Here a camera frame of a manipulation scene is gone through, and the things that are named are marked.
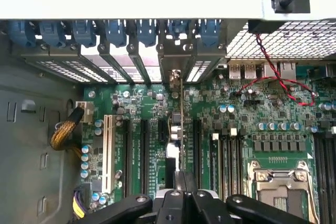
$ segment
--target gray metal panel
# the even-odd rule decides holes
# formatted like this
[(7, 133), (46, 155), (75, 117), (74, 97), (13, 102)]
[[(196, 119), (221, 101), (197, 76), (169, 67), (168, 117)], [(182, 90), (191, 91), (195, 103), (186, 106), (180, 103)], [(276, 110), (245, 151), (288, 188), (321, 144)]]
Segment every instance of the gray metal panel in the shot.
[[(67, 100), (76, 100), (78, 90), (70, 82), (31, 72), (29, 65), (11, 61), (4, 51), (0, 55), (0, 222), (66, 223), (72, 215), (77, 158), (72, 152), (52, 150), (48, 129), (59, 113), (61, 120), (65, 118)], [(27, 100), (35, 104), (36, 113), (21, 112)]]

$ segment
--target green circuit board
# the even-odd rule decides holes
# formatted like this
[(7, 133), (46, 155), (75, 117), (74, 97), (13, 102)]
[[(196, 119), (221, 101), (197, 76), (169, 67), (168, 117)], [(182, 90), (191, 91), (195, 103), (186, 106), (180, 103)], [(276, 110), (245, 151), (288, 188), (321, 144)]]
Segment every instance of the green circuit board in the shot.
[[(310, 83), (305, 79), (299, 81), (318, 93), (316, 106), (299, 106), (289, 101), (276, 83), (257, 83), (251, 87), (251, 93), (246, 91), (242, 96), (234, 98), (230, 93), (237, 91), (247, 81), (227, 79), (184, 86), (184, 169), (195, 174), (199, 188), (214, 190), (224, 200), (236, 193), (248, 195), (248, 170), (252, 161), (257, 161), (264, 169), (280, 170), (295, 169), (303, 161), (312, 176), (312, 195), (318, 212), (314, 138), (308, 127), (316, 126), (319, 131), (330, 130), (320, 127), (320, 122), (336, 120), (335, 113), (321, 111), (318, 104), (333, 102), (330, 98), (335, 97), (336, 92), (332, 83)], [(299, 86), (292, 86), (291, 90), (295, 97), (310, 101), (310, 94), (302, 91)], [(96, 93), (94, 98), (89, 98), (90, 91)], [(115, 171), (123, 170), (126, 158), (131, 159), (131, 172), (128, 172), (131, 176), (131, 183), (128, 182), (131, 188), (129, 193), (147, 193), (154, 198), (158, 190), (165, 188), (166, 142), (159, 141), (158, 124), (160, 121), (167, 122), (171, 112), (181, 111), (180, 98), (172, 98), (169, 87), (161, 84), (91, 86), (85, 89), (84, 101), (94, 103), (93, 121), (102, 120), (106, 114), (120, 114), (120, 111), (113, 108), (113, 100), (118, 100), (119, 108), (123, 109), (123, 119), (131, 122), (132, 131), (132, 152), (128, 156), (123, 139), (125, 128), (118, 127), (115, 132)], [(244, 103), (246, 100), (261, 102), (251, 105)], [(220, 106), (230, 106), (233, 110), (222, 112)], [(141, 165), (143, 122), (148, 127), (147, 167)], [(274, 130), (268, 128), (270, 123), (274, 124)], [(286, 125), (285, 129), (281, 129), (281, 124)], [(237, 137), (230, 138), (231, 130), (235, 135), (235, 129)], [(216, 133), (219, 136), (227, 135), (227, 143), (223, 144), (223, 138), (217, 140)], [(96, 191), (97, 185), (99, 189), (101, 179), (100, 139), (101, 136), (95, 136), (94, 125), (83, 125), (82, 143), (92, 145), (93, 155), (91, 176), (82, 179), (82, 182), (89, 183), (92, 192)], [(142, 181), (144, 177), (141, 175), (143, 170), (147, 176), (145, 189)], [(115, 181), (108, 204), (122, 199), (127, 186), (121, 180)], [(254, 191), (250, 196), (256, 198)], [(301, 202), (302, 216), (307, 219), (309, 213), (305, 195), (302, 195)]]

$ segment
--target metal frame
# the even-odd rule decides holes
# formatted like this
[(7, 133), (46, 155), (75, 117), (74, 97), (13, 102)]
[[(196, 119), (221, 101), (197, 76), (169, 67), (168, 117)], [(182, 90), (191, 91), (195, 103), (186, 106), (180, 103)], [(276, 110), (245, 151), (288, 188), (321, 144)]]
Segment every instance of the metal frame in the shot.
[[(275, 14), (271, 0), (188, 0), (187, 3), (174, 2), (174, 8), (158, 8), (155, 4), (171, 1), (143, 0), (130, 4), (110, 0), (110, 3), (118, 3), (116, 8), (106, 0), (76, 0), (76, 4), (60, 0), (2, 0), (0, 19), (232, 18), (291, 21), (336, 18), (336, 9), (325, 0), (310, 0), (310, 14)], [(46, 7), (41, 3), (52, 4)], [(200, 3), (202, 8), (192, 8)]]

